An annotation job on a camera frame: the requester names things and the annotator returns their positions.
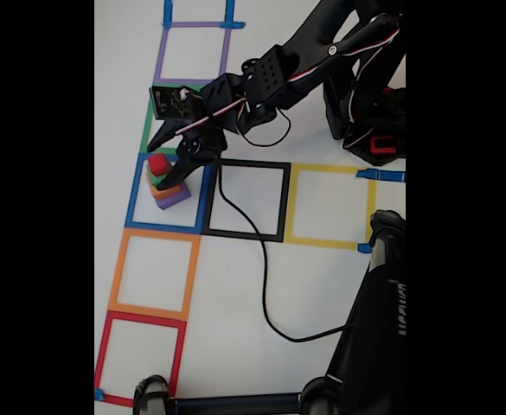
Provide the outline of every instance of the stacked blocks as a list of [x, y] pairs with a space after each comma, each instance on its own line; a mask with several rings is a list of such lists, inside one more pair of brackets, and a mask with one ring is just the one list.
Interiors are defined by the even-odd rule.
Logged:
[[158, 183], [166, 177], [171, 168], [170, 161], [162, 153], [153, 154], [147, 159], [147, 182], [149, 183], [152, 197], [155, 199], [157, 206], [162, 210], [191, 197], [191, 193], [185, 182], [173, 188], [157, 190]]

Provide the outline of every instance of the black robotic arm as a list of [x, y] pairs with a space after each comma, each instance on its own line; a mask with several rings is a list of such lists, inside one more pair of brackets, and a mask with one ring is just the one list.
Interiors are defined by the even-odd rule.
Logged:
[[[262, 57], [245, 61], [243, 74], [225, 73], [199, 93], [186, 88], [153, 86], [156, 119], [165, 122], [147, 151], [182, 135], [178, 161], [157, 185], [158, 190], [181, 183], [200, 166], [220, 158], [227, 149], [223, 130], [247, 134], [254, 126], [274, 120], [323, 83], [326, 116], [334, 139], [363, 156], [355, 144], [378, 131], [392, 132], [395, 151], [368, 159], [382, 165], [406, 152], [406, 112], [396, 99], [389, 108], [374, 107], [405, 54], [406, 5], [382, 0], [321, 0], [298, 31], [283, 46], [274, 45]], [[359, 23], [341, 41], [334, 38], [350, 13]], [[360, 61], [357, 74], [352, 67]]]

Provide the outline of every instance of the blue tape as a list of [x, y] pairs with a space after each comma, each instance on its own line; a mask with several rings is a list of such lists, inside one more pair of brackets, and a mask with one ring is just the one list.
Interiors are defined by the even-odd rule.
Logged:
[[358, 252], [372, 253], [372, 247], [370, 244], [358, 244]]
[[234, 20], [235, 0], [226, 0], [226, 15], [224, 21], [232, 22]]
[[105, 394], [97, 387], [95, 388], [95, 400], [105, 400]]
[[172, 27], [172, 10], [174, 5], [172, 4], [172, 0], [164, 0], [164, 18], [163, 18], [163, 26], [167, 29]]
[[407, 182], [406, 171], [365, 169], [358, 170], [356, 177], [363, 177], [369, 180], [382, 180], [384, 182]]
[[235, 0], [226, 0], [226, 13], [220, 27], [224, 29], [243, 29], [245, 22], [234, 22]]
[[245, 22], [221, 22], [220, 27], [224, 29], [243, 29]]

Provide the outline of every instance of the black cable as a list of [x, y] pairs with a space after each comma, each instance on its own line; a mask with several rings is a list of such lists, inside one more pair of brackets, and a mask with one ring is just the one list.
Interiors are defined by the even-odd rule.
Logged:
[[247, 222], [249, 222], [249, 224], [251, 225], [251, 227], [253, 227], [254, 232], [259, 237], [260, 244], [262, 245], [262, 254], [264, 256], [264, 277], [263, 277], [263, 281], [262, 281], [262, 311], [264, 312], [264, 318], [266, 319], [266, 322], [268, 323], [268, 326], [270, 326], [270, 328], [273, 331], [275, 331], [276, 333], [278, 333], [279, 335], [281, 335], [284, 339], [288, 340], [289, 342], [293, 342], [293, 343], [311, 342], [312, 340], [321, 339], [322, 337], [325, 337], [327, 335], [333, 335], [335, 333], [338, 333], [340, 331], [343, 331], [343, 330], [347, 329], [348, 327], [351, 327], [352, 323], [351, 324], [344, 324], [343, 326], [336, 327], [336, 328], [331, 329], [331, 330], [323, 331], [322, 333], [318, 333], [317, 335], [309, 335], [307, 337], [294, 338], [294, 337], [290, 337], [290, 336], [286, 335], [285, 333], [279, 331], [272, 324], [272, 322], [270, 321], [270, 317], [268, 316], [268, 309], [266, 307], [266, 288], [267, 288], [267, 285], [268, 285], [268, 254], [267, 254], [267, 251], [266, 251], [266, 243], [262, 239], [262, 235], [260, 234], [259, 229], [256, 227], [256, 225], [254, 225], [253, 221], [247, 216], [247, 214], [245, 212], [243, 212], [237, 205], [235, 205], [235, 203], [233, 203], [232, 201], [230, 201], [226, 197], [226, 195], [224, 195], [224, 190], [222, 189], [222, 186], [221, 186], [221, 182], [222, 182], [222, 179], [221, 179], [221, 169], [222, 169], [222, 165], [220, 164], [220, 167], [218, 168], [218, 190], [220, 191], [221, 198], [229, 206], [231, 206], [237, 212], [239, 212], [247, 220]]
[[249, 144], [251, 144], [254, 147], [273, 147], [274, 145], [277, 145], [277, 144], [281, 143], [282, 141], [284, 141], [284, 139], [287, 137], [287, 134], [289, 134], [289, 131], [291, 131], [291, 120], [279, 108], [276, 108], [276, 109], [279, 111], [279, 113], [281, 115], [284, 116], [284, 118], [289, 123], [289, 125], [287, 125], [287, 131], [285, 132], [285, 134], [284, 134], [284, 136], [282, 138], [280, 138], [278, 141], [275, 141], [275, 142], [270, 143], [270, 144], [256, 144], [256, 143], [253, 143], [251, 140], [249, 140], [247, 137], [245, 137], [245, 134], [243, 134], [241, 132], [241, 130], [239, 129], [239, 118], [237, 118], [236, 127], [237, 127], [237, 131], [239, 132], [240, 136], [242, 136], [245, 139], [245, 141], [247, 141]]

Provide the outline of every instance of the red block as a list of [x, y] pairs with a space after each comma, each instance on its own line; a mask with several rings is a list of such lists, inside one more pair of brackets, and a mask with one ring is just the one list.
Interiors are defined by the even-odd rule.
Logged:
[[153, 154], [147, 158], [147, 162], [149, 162], [151, 173], [156, 177], [167, 175], [172, 167], [168, 158], [162, 153]]

